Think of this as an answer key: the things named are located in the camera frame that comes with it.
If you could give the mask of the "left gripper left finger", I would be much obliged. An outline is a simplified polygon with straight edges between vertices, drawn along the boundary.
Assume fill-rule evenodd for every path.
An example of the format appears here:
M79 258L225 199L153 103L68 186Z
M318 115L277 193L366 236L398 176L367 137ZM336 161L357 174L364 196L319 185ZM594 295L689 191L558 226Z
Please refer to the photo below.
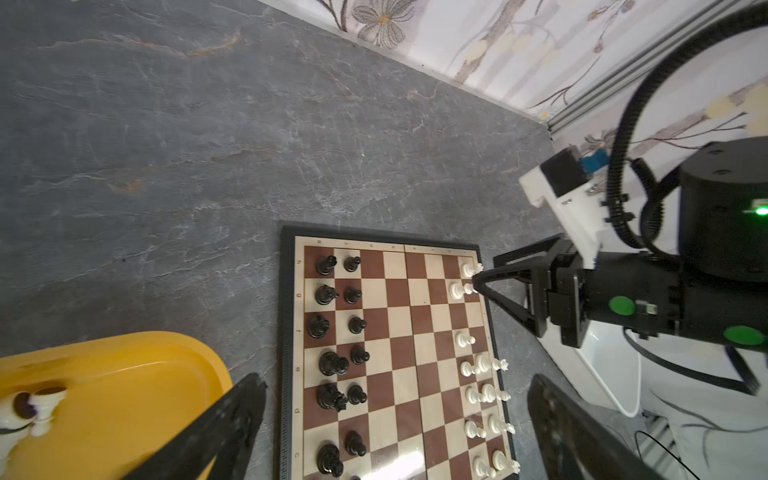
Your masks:
M263 421L267 384L256 373L216 403L127 479L242 479Z

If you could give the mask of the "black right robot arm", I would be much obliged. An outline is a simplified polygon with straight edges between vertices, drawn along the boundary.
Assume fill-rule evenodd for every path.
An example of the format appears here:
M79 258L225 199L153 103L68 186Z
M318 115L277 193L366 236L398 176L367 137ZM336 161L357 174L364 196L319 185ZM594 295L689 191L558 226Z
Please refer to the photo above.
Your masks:
M767 348L767 141L712 142L664 179L642 160L648 205L680 196L678 252L653 247L600 252L588 266L556 235L499 256L474 276L474 288L543 336L560 329L578 348L591 322L765 351Z

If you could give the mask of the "white plastic tray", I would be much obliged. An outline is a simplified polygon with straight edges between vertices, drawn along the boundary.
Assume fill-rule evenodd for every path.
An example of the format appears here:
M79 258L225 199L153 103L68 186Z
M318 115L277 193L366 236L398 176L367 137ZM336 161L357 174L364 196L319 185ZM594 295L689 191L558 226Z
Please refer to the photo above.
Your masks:
M592 322L579 349L550 323L539 342L586 402L633 418L640 411L641 357L617 325Z

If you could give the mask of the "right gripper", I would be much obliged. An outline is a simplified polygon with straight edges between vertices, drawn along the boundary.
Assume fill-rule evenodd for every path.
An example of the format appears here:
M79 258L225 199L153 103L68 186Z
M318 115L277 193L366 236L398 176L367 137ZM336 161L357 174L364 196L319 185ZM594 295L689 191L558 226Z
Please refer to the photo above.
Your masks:
M512 263L541 253L533 264ZM585 271L571 240L555 234L499 254L493 265L496 268L473 276L478 293L535 337L544 336L550 321L560 328L563 345L582 346L589 326L582 294Z

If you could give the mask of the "white rook corner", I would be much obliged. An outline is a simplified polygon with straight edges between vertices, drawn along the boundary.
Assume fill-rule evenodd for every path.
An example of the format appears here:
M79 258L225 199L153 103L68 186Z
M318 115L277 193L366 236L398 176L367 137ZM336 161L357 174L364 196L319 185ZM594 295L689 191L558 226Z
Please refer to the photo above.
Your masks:
M463 278L470 279L473 276L479 274L484 270L484 266L482 263L471 263L471 262L465 262L462 263L460 266L461 275Z

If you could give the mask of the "yellow plastic tray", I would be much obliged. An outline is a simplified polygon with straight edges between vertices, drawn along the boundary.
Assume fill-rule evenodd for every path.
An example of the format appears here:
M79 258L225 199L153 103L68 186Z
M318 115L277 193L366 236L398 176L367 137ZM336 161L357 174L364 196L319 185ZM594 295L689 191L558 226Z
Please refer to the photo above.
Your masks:
M86 341L1 360L1 476L119 479L233 386L207 345L171 332ZM57 399L39 436L12 424L12 399Z

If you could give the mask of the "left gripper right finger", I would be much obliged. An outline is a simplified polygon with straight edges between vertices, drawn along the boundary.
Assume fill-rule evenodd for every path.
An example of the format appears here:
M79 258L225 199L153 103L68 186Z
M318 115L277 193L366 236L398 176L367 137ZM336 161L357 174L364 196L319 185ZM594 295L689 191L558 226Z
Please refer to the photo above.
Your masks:
M546 376L533 376L527 404L550 479L660 477Z

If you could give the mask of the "brown folding chess board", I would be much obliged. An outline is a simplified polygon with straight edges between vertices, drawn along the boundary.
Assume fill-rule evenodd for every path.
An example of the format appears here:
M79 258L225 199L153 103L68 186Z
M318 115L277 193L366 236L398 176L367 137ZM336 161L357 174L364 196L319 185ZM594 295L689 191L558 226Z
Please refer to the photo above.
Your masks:
M316 262L328 255L337 257L337 265L329 276L320 276ZM360 267L347 272L344 260L354 256L361 257ZM481 394L486 383L506 391L502 383L506 371L464 377L459 370L464 361L475 365L478 354L503 359L484 297L476 293L454 300L448 293L451 282L471 283L461 275L465 262L481 263L477 246L383 231L282 229L278 478L480 479L472 468L475 457L493 467L493 452L502 450L517 460L514 434L494 434L486 424L491 414L512 424L508 401L472 405L464 397L468 386ZM325 306L315 301L322 284L339 293ZM354 305L344 300L348 287L362 291ZM331 324L321 339L307 333L308 321L315 315ZM361 334L348 329L353 316L367 322ZM476 343L459 348L457 332L474 336ZM355 345L370 353L367 363L351 362ZM318 361L327 351L349 360L346 374L320 372ZM359 384L367 402L348 401L341 412L322 409L316 395L325 383L335 383L346 396L352 384ZM467 420L481 425L487 437L467 438ZM345 438L351 431L362 436L368 449L364 457L346 452ZM340 478L318 472L318 450L328 443L340 451L344 465Z

